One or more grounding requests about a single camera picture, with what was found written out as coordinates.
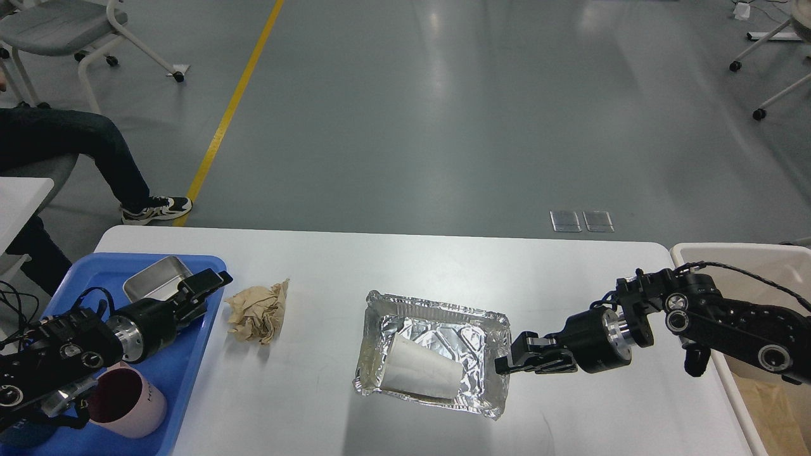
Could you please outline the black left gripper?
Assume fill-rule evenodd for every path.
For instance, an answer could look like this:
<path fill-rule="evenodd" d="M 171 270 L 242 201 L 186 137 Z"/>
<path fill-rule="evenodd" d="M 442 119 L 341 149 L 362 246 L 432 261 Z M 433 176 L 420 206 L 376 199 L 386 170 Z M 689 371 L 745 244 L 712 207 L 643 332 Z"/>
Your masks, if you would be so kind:
<path fill-rule="evenodd" d="M 180 280 L 174 301 L 142 298 L 113 312 L 106 324 L 121 343 L 122 360 L 139 364 L 170 346 L 189 320 L 206 314 L 207 298 L 233 280 L 225 270 L 205 269 Z"/>

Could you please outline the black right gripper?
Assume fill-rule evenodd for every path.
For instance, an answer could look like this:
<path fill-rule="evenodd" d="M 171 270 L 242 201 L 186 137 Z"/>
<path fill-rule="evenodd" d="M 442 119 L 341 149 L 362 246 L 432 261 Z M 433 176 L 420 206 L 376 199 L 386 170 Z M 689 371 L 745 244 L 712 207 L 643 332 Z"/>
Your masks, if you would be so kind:
<path fill-rule="evenodd" d="M 593 308 L 571 315 L 556 338 L 525 331 L 510 344 L 505 356 L 494 361 L 499 375 L 517 372 L 596 374 L 631 364 L 630 343 L 620 329 L 620 318 L 610 308 Z"/>

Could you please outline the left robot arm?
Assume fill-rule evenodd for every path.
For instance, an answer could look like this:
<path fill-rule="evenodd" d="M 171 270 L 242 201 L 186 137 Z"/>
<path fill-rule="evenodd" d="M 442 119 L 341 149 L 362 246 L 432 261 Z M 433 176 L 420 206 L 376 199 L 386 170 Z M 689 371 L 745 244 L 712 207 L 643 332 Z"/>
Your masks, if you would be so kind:
<path fill-rule="evenodd" d="M 32 324 L 20 351 L 2 357 L 2 430 L 18 422 L 81 429 L 90 421 L 93 374 L 118 362 L 138 364 L 170 346 L 207 312 L 207 298 L 232 282 L 205 269 L 180 281 L 167 300 L 142 298 L 93 310 L 78 297 L 69 310 Z"/>

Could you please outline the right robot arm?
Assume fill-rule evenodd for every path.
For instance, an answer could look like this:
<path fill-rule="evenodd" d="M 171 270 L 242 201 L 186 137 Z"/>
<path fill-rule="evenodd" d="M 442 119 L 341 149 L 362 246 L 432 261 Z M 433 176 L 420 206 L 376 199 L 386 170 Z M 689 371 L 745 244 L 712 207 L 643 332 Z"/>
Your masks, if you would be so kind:
<path fill-rule="evenodd" d="M 690 376 L 706 372 L 712 351 L 775 374 L 791 384 L 808 384 L 809 317 L 771 304 L 722 296 L 708 262 L 619 278 L 616 288 L 565 321 L 554 334 L 522 332 L 505 356 L 495 359 L 500 375 L 594 374 L 631 363 L 632 347 L 652 346 L 648 317 L 663 312 L 666 328 L 680 338 Z"/>

